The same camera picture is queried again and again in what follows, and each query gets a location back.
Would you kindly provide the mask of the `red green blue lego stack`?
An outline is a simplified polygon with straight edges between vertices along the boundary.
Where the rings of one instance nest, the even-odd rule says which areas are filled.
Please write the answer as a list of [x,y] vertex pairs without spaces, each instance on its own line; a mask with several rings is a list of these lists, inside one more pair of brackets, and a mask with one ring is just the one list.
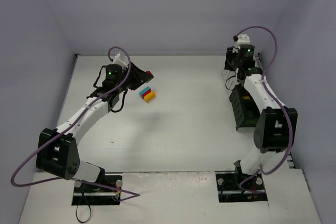
[[154,75],[152,74],[150,70],[147,70],[145,78],[146,78],[145,82],[148,83],[154,78]]

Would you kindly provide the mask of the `blue red yellow lego stack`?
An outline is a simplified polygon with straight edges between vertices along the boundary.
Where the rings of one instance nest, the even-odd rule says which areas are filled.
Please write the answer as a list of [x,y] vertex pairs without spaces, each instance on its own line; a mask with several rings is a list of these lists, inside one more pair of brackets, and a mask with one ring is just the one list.
[[149,86],[145,87],[143,90],[139,92],[140,98],[142,98],[146,103],[151,102],[154,98],[156,98],[155,91]]

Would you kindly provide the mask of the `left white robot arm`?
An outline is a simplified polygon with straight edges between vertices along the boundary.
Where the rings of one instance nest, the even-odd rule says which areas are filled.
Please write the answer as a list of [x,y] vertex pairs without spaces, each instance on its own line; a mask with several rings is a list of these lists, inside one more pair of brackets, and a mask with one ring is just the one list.
[[101,86],[94,86],[94,92],[87,97],[83,107],[62,125],[41,132],[36,156],[38,169],[65,180],[84,180],[90,183],[104,180],[105,170],[82,161],[78,145],[98,120],[113,111],[128,90],[136,90],[154,76],[133,63],[129,67],[112,63],[101,69],[106,72],[106,77]]

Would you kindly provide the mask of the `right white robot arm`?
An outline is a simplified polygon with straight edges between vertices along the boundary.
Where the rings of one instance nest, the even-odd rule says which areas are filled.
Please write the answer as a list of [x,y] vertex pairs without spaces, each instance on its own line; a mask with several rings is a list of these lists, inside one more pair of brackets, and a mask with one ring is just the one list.
[[254,128],[254,146],[238,169],[246,175],[261,170],[276,154],[288,154],[294,142],[298,113],[274,94],[262,68],[256,66],[253,45],[228,47],[224,69],[236,80],[229,101],[236,129]]

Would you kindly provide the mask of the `black slotted container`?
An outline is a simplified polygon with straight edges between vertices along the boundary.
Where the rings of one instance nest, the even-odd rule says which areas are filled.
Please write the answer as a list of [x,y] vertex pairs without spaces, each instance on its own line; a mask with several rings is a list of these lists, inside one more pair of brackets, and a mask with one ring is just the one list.
[[229,101],[233,108],[236,130],[256,126],[260,112],[247,90],[240,84],[235,85],[229,96]]

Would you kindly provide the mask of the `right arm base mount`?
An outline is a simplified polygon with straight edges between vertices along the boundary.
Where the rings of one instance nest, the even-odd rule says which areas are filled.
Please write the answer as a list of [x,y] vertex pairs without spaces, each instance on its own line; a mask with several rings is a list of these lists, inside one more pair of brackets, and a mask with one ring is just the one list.
[[262,175],[240,183],[248,175],[239,176],[237,173],[216,173],[218,201],[220,203],[268,201]]

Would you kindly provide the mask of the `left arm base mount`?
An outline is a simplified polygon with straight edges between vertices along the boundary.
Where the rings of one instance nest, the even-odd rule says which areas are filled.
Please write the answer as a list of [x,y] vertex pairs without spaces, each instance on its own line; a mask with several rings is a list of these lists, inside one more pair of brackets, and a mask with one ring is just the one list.
[[[104,185],[121,188],[123,185],[121,174],[105,175]],[[98,186],[81,184],[79,187],[74,187],[72,196],[72,205],[91,206],[112,206],[119,205],[121,199],[121,191],[111,190]]]

